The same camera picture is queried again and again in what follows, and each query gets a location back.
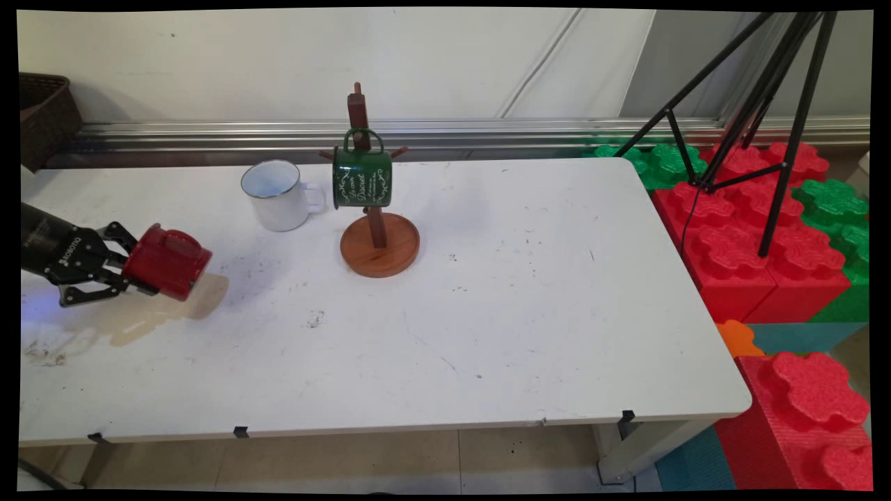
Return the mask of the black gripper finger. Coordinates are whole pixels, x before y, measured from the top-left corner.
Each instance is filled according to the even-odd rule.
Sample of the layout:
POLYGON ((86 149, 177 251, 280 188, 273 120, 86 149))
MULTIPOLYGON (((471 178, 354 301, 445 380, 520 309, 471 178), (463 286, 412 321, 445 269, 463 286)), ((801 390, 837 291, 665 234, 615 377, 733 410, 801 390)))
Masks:
POLYGON ((147 296, 158 294, 158 288, 121 275, 89 275, 82 283, 65 283, 58 286, 58 304, 62 308, 108 301, 125 292, 140 292, 147 296))
POLYGON ((105 259, 129 259, 136 250, 138 239, 127 231, 119 222, 114 221, 97 229, 99 238, 103 241, 97 253, 105 259), (114 242, 122 248, 122 253, 111 250, 105 242, 114 242))

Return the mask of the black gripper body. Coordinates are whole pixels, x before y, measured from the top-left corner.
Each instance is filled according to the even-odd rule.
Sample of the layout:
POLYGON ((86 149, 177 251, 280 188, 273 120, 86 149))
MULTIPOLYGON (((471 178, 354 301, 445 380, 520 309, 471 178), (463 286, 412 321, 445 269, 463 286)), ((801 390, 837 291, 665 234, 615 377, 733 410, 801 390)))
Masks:
POLYGON ((86 228, 31 204, 20 204, 20 267, 53 285, 94 282, 113 285, 105 269, 112 252, 108 226, 86 228))

